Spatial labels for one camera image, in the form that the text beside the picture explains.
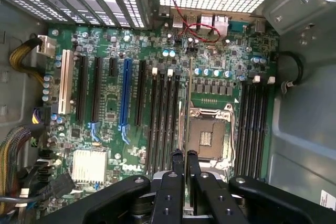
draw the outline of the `black ram slot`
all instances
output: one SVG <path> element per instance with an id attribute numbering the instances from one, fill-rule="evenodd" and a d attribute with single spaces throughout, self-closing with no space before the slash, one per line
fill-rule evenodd
<path id="1" fill-rule="evenodd" d="M 165 105 L 164 105 L 164 125 L 163 125 L 163 138 L 162 138 L 162 160 L 161 160 L 161 170 L 165 170 L 165 164 L 166 169 L 169 168 L 169 165 L 166 163 L 167 161 L 167 155 L 166 155 L 166 148 L 169 145 L 169 139 L 167 138 L 167 135 L 169 133 L 169 118 L 171 115 L 171 103 L 172 103 L 172 78 L 168 77 L 167 80 L 167 93 L 166 93 L 166 99 L 165 99 Z"/>
<path id="2" fill-rule="evenodd" d="M 248 176 L 256 178 L 256 163 L 257 163 L 257 150 L 260 143 L 259 131 L 260 131 L 260 109 L 261 100 L 263 97 L 262 85 L 256 85 L 256 101 L 254 109 L 254 119 L 252 126 L 252 137 L 251 137 L 251 151 L 250 151 L 250 163 L 248 171 L 246 173 Z"/>
<path id="3" fill-rule="evenodd" d="M 96 57 L 94 59 L 94 74 L 93 74 L 93 100 L 92 100 L 92 114 L 91 122 L 97 122 L 99 119 L 100 95 L 101 95 L 101 81 L 102 81 L 102 63 L 103 59 Z"/>
<path id="4" fill-rule="evenodd" d="M 161 167 L 161 159 L 159 158 L 161 152 L 162 143 L 160 141 L 160 133 L 162 132 L 162 111 L 163 111 L 163 101 L 164 101 L 164 73 L 160 74 L 160 90 L 159 90 L 159 107 L 158 107 L 158 116 L 156 118 L 156 136 L 154 142 L 154 172 L 158 172 Z"/>
<path id="5" fill-rule="evenodd" d="M 254 112 L 254 105 L 255 105 L 255 95 L 256 90 L 254 85 L 249 86 L 249 97 L 248 97 L 248 104 L 247 104 L 247 115 L 246 115 L 246 129 L 245 129 L 245 140 L 244 140 L 244 165 L 243 165 L 243 175 L 246 175 L 248 171 L 248 166 L 250 162 L 250 152 L 251 152 L 251 124 L 253 122 L 253 112 Z"/>
<path id="6" fill-rule="evenodd" d="M 246 127 L 246 112 L 247 112 L 247 100 L 249 95 L 249 85 L 245 82 L 242 84 L 242 93 L 240 101 L 240 113 L 239 113 L 239 123 L 238 123 L 238 138 L 237 138 L 237 154 L 235 162 L 235 176 L 241 175 L 243 160 L 242 156 L 244 154 L 244 135 Z"/>
<path id="7" fill-rule="evenodd" d="M 116 58 L 109 59 L 109 76 L 117 77 L 118 75 L 118 60 Z"/>
<path id="8" fill-rule="evenodd" d="M 139 63 L 139 75 L 138 75 L 138 87 L 136 95 L 136 107 L 135 107 L 135 119 L 134 124 L 141 126 L 142 112 L 143 112 L 143 96 L 145 93 L 146 82 L 146 61 L 140 60 Z"/>
<path id="9" fill-rule="evenodd" d="M 150 173 L 152 166 L 152 153 L 154 153 L 153 139 L 155 135 L 154 125 L 155 125 L 155 105 L 156 105 L 156 84 L 157 79 L 156 76 L 153 76 L 152 79 L 152 93 L 151 93 L 151 116 L 150 116 L 150 124 L 148 131 L 148 142 L 147 142 L 147 158 L 146 158 L 146 173 Z"/>
<path id="10" fill-rule="evenodd" d="M 179 99 L 179 87 L 180 87 L 180 75 L 175 75 L 174 89 L 173 89 L 173 111 L 172 111 L 172 123 L 170 127 L 170 153 L 174 151 L 175 147 L 175 130 L 176 130 L 176 116 L 178 109 L 178 99 Z"/>
<path id="11" fill-rule="evenodd" d="M 268 94 L 269 88 L 264 87 L 262 91 L 262 108 L 261 108 L 261 118 L 260 118 L 260 144 L 258 146 L 258 153 L 257 153 L 257 169 L 256 169 L 256 176 L 259 178 L 261 174 L 261 166 L 263 163 L 263 153 L 264 153 L 264 141 L 265 141 L 265 134 L 266 134 L 266 119 L 267 119 L 267 106 L 268 106 Z"/>
<path id="12" fill-rule="evenodd" d="M 81 56 L 79 59 L 77 81 L 76 121 L 82 122 L 85 117 L 85 102 L 88 86 L 88 57 Z"/>

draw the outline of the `chipset heatsink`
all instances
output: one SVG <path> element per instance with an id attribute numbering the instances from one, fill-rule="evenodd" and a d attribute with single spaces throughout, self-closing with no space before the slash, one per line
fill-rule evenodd
<path id="1" fill-rule="evenodd" d="M 76 150 L 73 153 L 72 179 L 76 182 L 104 183 L 107 153 Z"/>

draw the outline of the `green circuit board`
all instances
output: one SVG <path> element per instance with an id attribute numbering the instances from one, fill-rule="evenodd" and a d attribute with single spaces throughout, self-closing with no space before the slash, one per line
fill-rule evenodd
<path id="1" fill-rule="evenodd" d="M 275 51 L 278 46 L 278 36 L 274 31 L 266 34 L 250 35 L 243 31 L 246 23 L 236 22 L 235 27 L 239 31 L 229 31 L 227 43 L 217 43 L 208 45 L 202 42 L 194 42 L 197 50 L 190 50 L 188 36 L 184 35 L 178 41 L 170 38 L 176 38 L 176 31 L 159 29 L 152 31 L 132 31 L 117 30 L 112 28 L 92 28 L 83 26 L 62 26 L 57 25 L 50 28 L 49 37 L 57 40 L 56 55 L 61 55 L 63 50 L 76 52 L 75 66 L 73 68 L 73 82 L 71 88 L 71 97 L 74 100 L 74 106 L 70 113 L 61 115 L 64 121 L 61 125 L 52 123 L 49 135 L 55 136 L 57 142 L 50 146 L 58 159 L 55 162 L 55 176 L 69 172 L 73 169 L 73 154 L 76 150 L 103 151 L 107 154 L 107 164 L 105 171 L 105 180 L 103 183 L 95 182 L 77 182 L 76 191 L 73 194 L 65 195 L 62 199 L 54 200 L 49 203 L 48 212 L 55 211 L 73 201 L 76 201 L 86 195 L 105 188 L 117 181 L 130 175 L 152 176 L 152 169 L 146 170 L 147 159 L 153 159 L 154 154 L 148 154 L 149 131 L 151 124 L 151 102 L 152 102 L 152 70 L 158 68 L 167 72 L 172 69 L 174 74 L 180 75 L 178 85 L 177 104 L 178 124 L 184 120 L 186 104 L 188 103 L 188 89 L 191 90 L 190 101 L 194 107 L 207 109 L 223 109 L 225 104 L 232 104 L 236 121 L 239 120 L 239 106 L 241 96 L 241 81 L 239 77 L 251 79 L 256 74 L 263 78 L 275 76 L 276 64 L 269 60 L 271 51 Z M 52 31 L 59 31 L 58 36 L 53 36 Z M 76 119 L 76 98 L 78 97 L 78 76 L 79 76 L 79 56 L 87 57 L 88 72 L 87 86 L 85 87 L 86 101 L 85 113 L 82 122 Z M 264 65 L 254 65 L 251 63 L 252 57 L 263 57 L 267 59 Z M 101 63 L 101 82 L 99 97 L 99 112 L 97 136 L 100 141 L 92 138 L 90 122 L 92 117 L 92 107 L 94 106 L 95 90 L 95 61 L 96 58 L 102 58 Z M 117 63 L 117 74 L 111 75 L 110 59 L 113 58 Z M 130 86 L 130 102 L 128 106 L 128 127 L 127 137 L 130 144 L 123 141 L 119 126 L 119 117 L 121 111 L 121 100 L 123 90 L 123 66 L 125 59 L 132 59 L 132 74 Z M 143 106 L 141 115 L 141 125 L 136 126 L 135 111 L 137 109 L 137 87 L 139 80 L 139 65 L 141 60 L 146 60 L 145 82 L 143 84 Z M 49 59 L 46 74 L 56 76 L 60 71 L 55 65 L 55 59 Z M 189 83 L 189 76 L 192 75 L 192 83 Z M 268 103 L 267 131 L 264 148 L 268 148 L 270 138 L 273 89 Z M 50 95 L 55 97 L 59 93 L 59 82 L 55 81 L 50 90 Z M 172 140 L 167 143 L 165 152 L 159 151 L 160 169 L 170 169 L 169 150 L 173 150 L 184 144 L 184 129 L 176 127 L 176 132 Z M 267 151 L 264 151 L 265 164 Z M 262 176 L 266 174 L 264 166 L 261 172 Z"/>

